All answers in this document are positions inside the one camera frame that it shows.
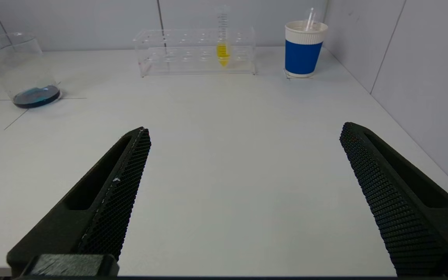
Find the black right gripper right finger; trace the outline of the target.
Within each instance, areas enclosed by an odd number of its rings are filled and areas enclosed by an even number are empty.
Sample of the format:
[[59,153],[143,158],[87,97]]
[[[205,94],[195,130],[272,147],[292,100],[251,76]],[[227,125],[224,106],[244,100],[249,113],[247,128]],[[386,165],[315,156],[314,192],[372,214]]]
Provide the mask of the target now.
[[448,193],[368,128],[339,137],[399,277],[448,277]]

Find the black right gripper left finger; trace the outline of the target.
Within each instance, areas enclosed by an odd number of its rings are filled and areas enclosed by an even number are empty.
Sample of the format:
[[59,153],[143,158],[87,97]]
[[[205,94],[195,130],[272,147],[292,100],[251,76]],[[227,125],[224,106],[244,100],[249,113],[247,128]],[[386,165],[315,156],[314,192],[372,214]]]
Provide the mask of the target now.
[[119,260],[150,149],[148,129],[123,135],[8,252],[12,276],[42,254],[109,254]]

